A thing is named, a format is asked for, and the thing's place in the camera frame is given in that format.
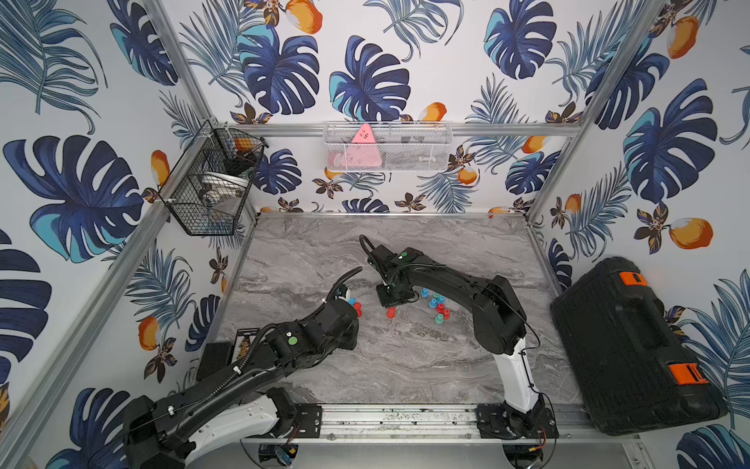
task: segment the black wire basket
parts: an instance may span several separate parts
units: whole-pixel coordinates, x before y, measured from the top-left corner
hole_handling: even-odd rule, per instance
[[[163,200],[187,234],[231,236],[268,144],[237,129],[214,128],[208,121],[199,135],[206,139],[186,177]]]

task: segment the wire basket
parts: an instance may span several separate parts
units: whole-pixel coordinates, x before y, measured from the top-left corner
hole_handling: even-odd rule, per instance
[[[237,129],[213,128],[208,121],[200,134],[206,139],[198,155],[164,202],[187,234],[231,236],[268,144]]]
[[[339,173],[379,171],[438,173],[446,170],[453,143],[444,122],[368,122],[375,143],[352,143],[365,122],[323,126],[328,169]]]

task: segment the orange latch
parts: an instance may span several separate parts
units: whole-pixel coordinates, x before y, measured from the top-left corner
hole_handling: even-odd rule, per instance
[[[701,376],[697,363],[677,363],[669,365],[670,371],[680,386],[684,384],[708,384],[708,380]]]
[[[619,277],[627,287],[632,287],[633,285],[638,285],[639,287],[649,286],[649,283],[646,281],[646,279],[641,274],[636,272],[620,272]]]

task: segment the palm frond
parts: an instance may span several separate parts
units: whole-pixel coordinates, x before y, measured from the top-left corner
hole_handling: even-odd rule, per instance
[[[242,221],[237,222],[234,234],[229,236],[208,236],[208,246],[211,249],[240,249],[245,242],[245,226]]]
[[[172,132],[180,139],[180,148],[184,150],[200,131],[200,119],[187,101],[178,99],[172,92],[168,96],[164,92],[160,93],[159,99],[164,104],[164,112],[173,120],[171,128],[176,128]]]
[[[99,78],[91,62],[80,52],[62,46],[68,39],[83,39],[107,77],[99,54],[89,38],[75,28],[83,22],[76,14],[55,9],[57,0],[3,0],[0,2],[0,83],[14,83],[36,96],[36,113],[41,102],[66,111],[77,111],[94,133],[91,113],[97,112],[88,98],[99,90]]]
[[[375,186],[381,185],[385,181],[385,173],[342,173],[334,182],[337,184],[348,184],[350,191],[352,189],[367,191],[370,193],[368,197],[372,197],[377,192]]]
[[[690,8],[685,11],[685,14],[697,17],[698,22],[701,25],[708,24],[713,16],[714,10],[716,9],[717,1],[718,0],[696,0],[695,3],[690,5]]]
[[[177,323],[190,305],[197,308],[195,300],[191,299],[194,293],[189,293],[193,268],[183,257],[173,258],[173,252],[174,249],[165,257],[154,240],[125,291],[126,296],[135,298],[131,300],[133,304],[142,306],[136,316],[146,313],[159,321],[164,340],[170,325]],[[184,263],[190,272],[178,269],[179,263]]]
[[[418,188],[424,188],[423,193],[427,199],[435,205],[438,212],[463,213],[466,207],[471,205],[469,198],[471,193],[476,192],[474,187],[479,183],[477,179],[474,185],[463,185],[458,181],[458,172],[461,168],[453,171],[444,171],[434,176],[417,176],[427,181]]]
[[[700,370],[718,386],[727,398],[731,428],[735,416],[750,418],[750,277],[747,269],[739,276],[739,285],[721,279],[714,285],[718,307],[711,302],[713,317],[691,308],[698,320],[686,319],[677,326],[688,332],[692,326],[705,341],[687,338],[702,365]]]
[[[624,217],[628,212],[625,202],[632,195],[632,189],[628,183],[628,171],[620,163],[618,168],[613,168],[613,173],[607,174],[600,179],[591,191],[585,191],[582,196],[581,208],[573,213],[570,218],[570,244],[573,247],[571,259],[575,259],[579,253],[591,257],[599,251],[592,262],[607,249],[607,238],[612,239],[610,224],[615,218]],[[599,240],[603,242],[599,250]]]
[[[403,60],[408,62],[414,56],[414,48],[421,55],[420,41],[434,44],[443,39],[449,30],[448,15],[437,5],[448,3],[459,8],[456,27],[445,42],[451,42],[458,26],[464,19],[464,4],[461,0],[367,0],[366,7],[380,7],[391,17],[391,24],[383,29],[387,32],[393,28],[396,36],[409,46],[409,55]]]
[[[562,87],[569,93],[568,100],[560,104],[560,107],[567,106],[573,101],[573,95],[577,101],[581,90],[589,87],[591,78],[605,57],[617,50],[643,4],[644,0],[623,0],[619,4],[616,3],[604,20],[602,12],[599,11],[593,32],[591,27],[594,16],[591,16],[585,31],[583,25],[576,23],[576,35],[568,32],[569,42],[557,41],[565,57],[548,59],[545,63],[559,65],[562,68],[562,76],[552,82],[562,80]]]
[[[510,92],[500,80],[497,83],[492,75],[492,83],[487,78],[486,86],[481,88],[481,98],[474,101],[471,109],[473,114],[466,117],[467,122],[481,124],[513,124],[528,122],[526,115],[519,117],[518,106]],[[497,174],[495,168],[511,158],[524,146],[527,137],[519,135],[481,135],[469,138],[467,151],[475,152],[475,161],[480,165],[489,165],[492,174]]]
[[[194,13],[190,26],[180,23],[182,45],[195,55],[187,63],[211,75],[208,84],[218,83],[237,97],[237,107],[249,101],[237,52],[237,37],[251,26],[265,24],[263,11],[246,8],[244,0],[207,0],[203,16]]]

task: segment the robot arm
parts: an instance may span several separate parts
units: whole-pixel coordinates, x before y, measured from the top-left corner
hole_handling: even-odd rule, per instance
[[[359,267],[340,278],[326,301],[304,319],[263,327],[245,357],[195,386],[156,402],[144,395],[129,402],[124,409],[123,431],[131,469],[181,469],[200,441],[191,435],[209,420],[220,413],[225,417],[228,413],[247,413],[249,408],[243,406],[227,409],[270,381],[317,365],[337,348],[353,350],[359,330],[357,312],[336,296],[340,287],[345,288],[344,281],[361,270]],[[265,411],[270,407],[266,403]],[[280,406],[274,401],[273,407],[275,411]],[[239,431],[242,436],[251,434],[248,428]]]
[[[544,407],[542,397],[533,390],[526,359],[526,313],[508,280],[500,275],[473,277],[441,263],[414,248],[399,253],[384,245],[373,246],[360,235],[359,243],[367,263],[383,279],[376,287],[384,307],[414,302],[414,286],[436,291],[471,312],[474,337],[491,352],[505,388],[505,403],[524,417],[536,415]]]

